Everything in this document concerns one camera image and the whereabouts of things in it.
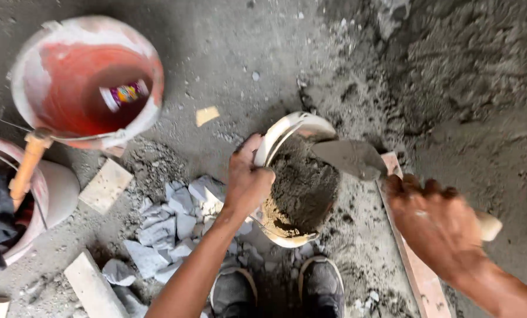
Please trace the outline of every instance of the shoe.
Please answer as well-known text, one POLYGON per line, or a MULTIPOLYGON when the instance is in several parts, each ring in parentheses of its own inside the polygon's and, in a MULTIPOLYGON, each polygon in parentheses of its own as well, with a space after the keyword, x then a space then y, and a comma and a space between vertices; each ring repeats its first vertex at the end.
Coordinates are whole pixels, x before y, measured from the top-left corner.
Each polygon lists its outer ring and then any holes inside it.
POLYGON ((308 317, 344 317, 344 284, 338 267, 328 258, 308 259, 301 267, 298 287, 308 317))
POLYGON ((210 304, 217 318, 254 317, 257 301, 254 279, 243 268, 222 270, 210 290, 210 304))

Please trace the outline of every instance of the cement dust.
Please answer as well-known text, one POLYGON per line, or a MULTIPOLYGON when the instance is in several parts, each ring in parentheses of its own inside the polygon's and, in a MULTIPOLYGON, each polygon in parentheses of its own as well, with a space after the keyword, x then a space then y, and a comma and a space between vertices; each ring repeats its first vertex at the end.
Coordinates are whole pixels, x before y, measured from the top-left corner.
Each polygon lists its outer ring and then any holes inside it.
POLYGON ((270 164, 276 179, 263 203, 264 225, 293 237, 320 232, 336 197, 340 174, 312 153, 314 142, 293 135, 270 164))

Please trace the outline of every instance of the wooden plank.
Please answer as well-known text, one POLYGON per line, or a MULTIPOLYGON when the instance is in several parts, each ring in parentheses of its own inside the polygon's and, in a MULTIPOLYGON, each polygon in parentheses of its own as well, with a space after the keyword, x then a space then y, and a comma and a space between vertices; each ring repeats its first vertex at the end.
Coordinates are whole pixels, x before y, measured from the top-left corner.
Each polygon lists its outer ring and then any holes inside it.
MULTIPOLYGON (((396 174, 402 178, 401 167, 395 153, 389 152, 381 157, 387 165, 388 174, 396 174)), ((407 245, 405 239, 403 239, 401 233, 395 226, 383 181, 378 180, 377 185, 379 192, 381 192, 385 210, 387 211, 387 217, 393 229, 395 241, 397 241, 397 247, 401 254, 403 265, 405 266, 410 287, 413 290, 414 298, 420 310, 420 316, 422 318, 450 318, 450 309, 443 295, 438 276, 407 245)))
POLYGON ((64 271, 89 318, 129 318, 130 315, 90 255, 83 252, 64 271))
POLYGON ((79 195, 79 199, 101 214, 106 214, 132 180, 133 175, 112 159, 106 160, 101 170, 79 195))

